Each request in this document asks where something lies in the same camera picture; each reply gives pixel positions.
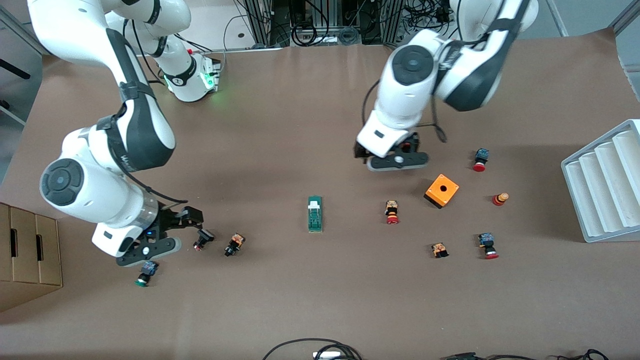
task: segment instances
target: orange box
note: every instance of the orange box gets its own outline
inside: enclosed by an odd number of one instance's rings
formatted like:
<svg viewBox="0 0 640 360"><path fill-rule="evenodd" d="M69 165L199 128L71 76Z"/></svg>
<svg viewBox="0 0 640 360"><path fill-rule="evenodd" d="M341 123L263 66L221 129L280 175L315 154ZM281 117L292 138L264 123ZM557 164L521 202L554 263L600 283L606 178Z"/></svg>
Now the orange box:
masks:
<svg viewBox="0 0 640 360"><path fill-rule="evenodd" d="M458 188L460 187L456 183L440 174L438 178L433 181L433 184L429 186L427 191L424 192L424 198L434 204L438 209L442 209L451 201L451 198L458 191Z"/></svg>

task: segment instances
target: gray joint cap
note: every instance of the gray joint cap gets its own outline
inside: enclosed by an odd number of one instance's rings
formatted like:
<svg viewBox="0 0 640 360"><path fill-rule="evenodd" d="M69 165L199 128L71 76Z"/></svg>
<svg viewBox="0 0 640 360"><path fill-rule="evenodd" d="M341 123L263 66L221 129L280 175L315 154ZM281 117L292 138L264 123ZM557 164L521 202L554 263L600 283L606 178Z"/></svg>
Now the gray joint cap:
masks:
<svg viewBox="0 0 640 360"><path fill-rule="evenodd" d="M416 84L433 72L433 55L422 46L409 45L397 52L391 66L398 83L405 86Z"/></svg>
<svg viewBox="0 0 640 360"><path fill-rule="evenodd" d="M57 206L73 204L82 189L84 171L82 166L73 159L54 161L44 174L40 189L44 197Z"/></svg>

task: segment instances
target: green and white module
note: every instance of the green and white module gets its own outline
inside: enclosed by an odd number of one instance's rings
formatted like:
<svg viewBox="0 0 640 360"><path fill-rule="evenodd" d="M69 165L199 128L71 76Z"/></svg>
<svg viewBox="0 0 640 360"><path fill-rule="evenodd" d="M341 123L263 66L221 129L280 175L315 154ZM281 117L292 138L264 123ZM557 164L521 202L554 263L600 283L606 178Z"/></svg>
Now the green and white module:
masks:
<svg viewBox="0 0 640 360"><path fill-rule="evenodd" d="M322 232L322 198L320 196L310 196L307 204L309 211L309 232Z"/></svg>

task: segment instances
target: table surface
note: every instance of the table surface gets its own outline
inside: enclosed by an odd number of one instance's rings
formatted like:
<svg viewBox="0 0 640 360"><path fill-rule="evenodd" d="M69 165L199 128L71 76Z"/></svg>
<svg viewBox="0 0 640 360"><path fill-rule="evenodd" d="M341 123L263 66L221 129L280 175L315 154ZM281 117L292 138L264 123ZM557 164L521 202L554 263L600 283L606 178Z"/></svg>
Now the table surface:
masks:
<svg viewBox="0 0 640 360"><path fill-rule="evenodd" d="M63 137L119 105L110 73L47 61L0 200L60 218L65 287L0 314L0 355L260 359L293 338L333 338L368 359L438 359L475 351L532 357L600 349L635 359L640 243L586 244L560 162L640 104L610 30L518 41L486 107L438 102L449 142L422 128L422 170L371 173L352 158L362 98L389 50L325 47L230 54L221 91L185 104L154 85L177 137L163 168L137 176L190 199L218 240L160 259L151 286L90 242L91 224L38 194ZM429 111L424 120L429 120ZM470 169L491 151L487 171ZM460 189L443 209L422 194L438 174ZM508 192L503 207L490 197ZM320 195L324 232L307 232ZM387 225L385 201L399 203ZM223 249L234 232L239 255ZM479 233L495 235L484 260ZM444 242L450 256L434 259ZM275 359L308 359L320 344Z"/></svg>

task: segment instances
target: wooden cabinet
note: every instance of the wooden cabinet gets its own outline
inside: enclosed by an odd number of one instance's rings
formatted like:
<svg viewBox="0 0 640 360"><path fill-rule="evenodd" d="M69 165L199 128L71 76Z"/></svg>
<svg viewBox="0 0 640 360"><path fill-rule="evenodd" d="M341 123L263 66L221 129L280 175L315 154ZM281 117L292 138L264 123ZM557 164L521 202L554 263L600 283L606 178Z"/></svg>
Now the wooden cabinet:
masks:
<svg viewBox="0 0 640 360"><path fill-rule="evenodd" d="M58 224L0 203L0 311L62 287Z"/></svg>

